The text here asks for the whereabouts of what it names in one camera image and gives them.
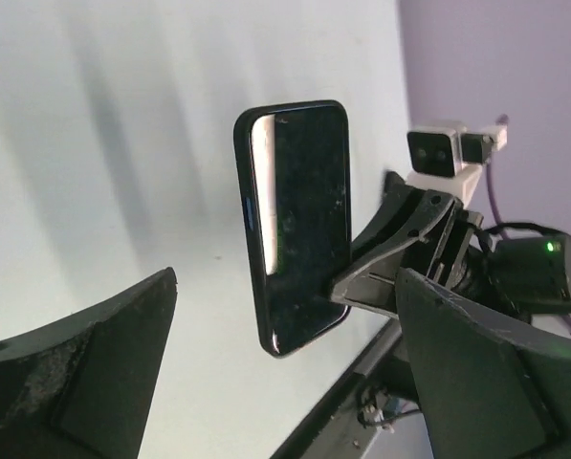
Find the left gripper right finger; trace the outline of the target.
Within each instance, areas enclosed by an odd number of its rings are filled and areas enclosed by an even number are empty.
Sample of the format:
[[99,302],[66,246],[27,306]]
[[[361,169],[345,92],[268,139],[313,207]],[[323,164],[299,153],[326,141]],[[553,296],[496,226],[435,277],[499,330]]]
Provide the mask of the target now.
[[413,270],[396,303],[437,458],[571,458],[571,339]]

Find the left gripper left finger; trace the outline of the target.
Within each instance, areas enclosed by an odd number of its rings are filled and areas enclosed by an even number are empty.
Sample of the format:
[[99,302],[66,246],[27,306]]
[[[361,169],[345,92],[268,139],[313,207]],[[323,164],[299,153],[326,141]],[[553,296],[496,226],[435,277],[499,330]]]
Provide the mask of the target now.
[[0,341],[0,459],[136,458],[176,305],[166,268]]

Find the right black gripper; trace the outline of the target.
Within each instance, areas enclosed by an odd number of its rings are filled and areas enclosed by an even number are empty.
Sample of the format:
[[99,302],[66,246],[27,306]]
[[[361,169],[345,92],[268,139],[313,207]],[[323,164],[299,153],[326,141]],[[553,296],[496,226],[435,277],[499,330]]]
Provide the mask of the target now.
[[467,252],[482,222],[479,212],[463,209],[455,196],[408,185],[387,171],[380,206],[353,241],[352,264],[335,278],[329,299],[396,317],[401,267],[452,290],[464,277]]

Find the blue phone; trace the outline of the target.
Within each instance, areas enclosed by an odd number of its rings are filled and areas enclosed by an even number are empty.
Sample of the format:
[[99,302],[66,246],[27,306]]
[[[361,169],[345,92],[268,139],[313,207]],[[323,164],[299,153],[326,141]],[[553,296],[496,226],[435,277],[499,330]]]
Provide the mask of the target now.
[[233,127],[259,342],[285,358],[340,325],[352,262],[349,131],[332,99],[258,106]]

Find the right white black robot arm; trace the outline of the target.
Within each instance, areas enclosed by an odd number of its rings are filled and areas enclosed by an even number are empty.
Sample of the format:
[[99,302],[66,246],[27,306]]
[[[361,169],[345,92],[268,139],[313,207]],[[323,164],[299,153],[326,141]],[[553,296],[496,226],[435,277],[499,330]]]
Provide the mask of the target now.
[[381,205],[354,239],[330,300],[395,317],[397,276],[411,269],[523,321],[571,315],[571,235],[530,222],[483,229],[482,220],[453,194],[386,173]]

